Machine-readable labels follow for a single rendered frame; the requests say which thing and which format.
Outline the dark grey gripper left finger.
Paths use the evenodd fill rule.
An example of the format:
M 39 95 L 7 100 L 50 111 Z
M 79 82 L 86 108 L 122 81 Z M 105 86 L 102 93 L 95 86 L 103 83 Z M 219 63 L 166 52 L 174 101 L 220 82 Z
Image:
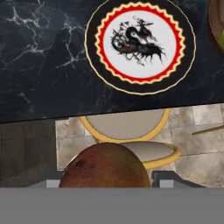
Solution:
M 31 188 L 58 188 L 63 171 L 54 171 L 46 174 L 38 182 L 31 185 Z

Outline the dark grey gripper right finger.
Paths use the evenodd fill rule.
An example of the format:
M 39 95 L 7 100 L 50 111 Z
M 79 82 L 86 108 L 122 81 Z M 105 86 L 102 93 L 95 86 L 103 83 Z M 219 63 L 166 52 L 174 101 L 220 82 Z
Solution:
M 181 178 L 175 171 L 153 171 L 151 177 L 152 186 L 157 188 L 203 188 L 203 185 Z

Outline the brown round fruit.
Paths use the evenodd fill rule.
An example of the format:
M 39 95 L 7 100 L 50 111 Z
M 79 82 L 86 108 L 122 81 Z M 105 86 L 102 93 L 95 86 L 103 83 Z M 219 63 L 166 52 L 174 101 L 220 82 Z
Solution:
M 66 167 L 62 187 L 150 187 L 140 159 L 118 143 L 98 143 L 83 150 Z

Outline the black red white patterned plate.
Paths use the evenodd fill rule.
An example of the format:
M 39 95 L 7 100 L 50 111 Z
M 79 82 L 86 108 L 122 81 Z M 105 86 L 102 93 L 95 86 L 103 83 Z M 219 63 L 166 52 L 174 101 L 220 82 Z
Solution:
M 85 50 L 112 88 L 155 95 L 189 73 L 196 38 L 188 17 L 170 0 L 106 0 L 87 22 Z

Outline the brown wooden bowl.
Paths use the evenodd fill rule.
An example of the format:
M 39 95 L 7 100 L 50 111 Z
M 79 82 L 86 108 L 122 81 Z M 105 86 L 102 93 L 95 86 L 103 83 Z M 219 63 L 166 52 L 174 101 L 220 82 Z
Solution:
M 224 58 L 224 0 L 209 0 L 207 21 L 213 44 Z

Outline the gold framed grey stool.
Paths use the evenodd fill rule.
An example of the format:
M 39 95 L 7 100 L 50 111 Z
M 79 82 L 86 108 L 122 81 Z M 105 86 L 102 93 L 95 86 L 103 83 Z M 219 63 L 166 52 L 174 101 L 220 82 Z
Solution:
M 151 169 L 168 165 L 180 157 L 179 147 L 151 141 L 167 124 L 170 112 L 169 108 L 163 108 L 86 115 L 80 120 L 96 141 L 123 144 L 138 156 L 146 169 Z

